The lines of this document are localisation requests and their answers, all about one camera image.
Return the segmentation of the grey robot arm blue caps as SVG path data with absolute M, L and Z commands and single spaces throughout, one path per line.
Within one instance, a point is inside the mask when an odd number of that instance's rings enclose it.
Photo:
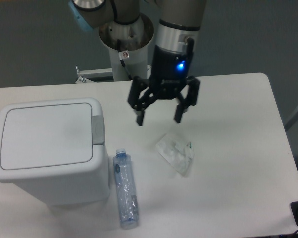
M 154 27 L 137 0 L 71 0 L 79 26 L 98 29 L 109 51 L 114 81 L 130 81 L 128 103 L 142 125 L 157 100 L 176 99 L 174 120 L 197 103 L 200 82 L 189 75 L 206 6 L 204 0 L 154 0 L 161 10 Z

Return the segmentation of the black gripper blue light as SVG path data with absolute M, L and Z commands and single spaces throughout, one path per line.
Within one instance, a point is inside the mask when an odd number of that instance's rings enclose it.
M 149 79 L 135 76 L 127 99 L 137 115 L 138 126 L 143 125 L 145 109 L 156 100 L 177 99 L 174 115 L 177 123 L 181 123 L 190 106 L 196 105 L 200 81 L 188 75 L 193 54 L 192 44 L 188 44 L 185 52 L 181 53 L 155 46 Z

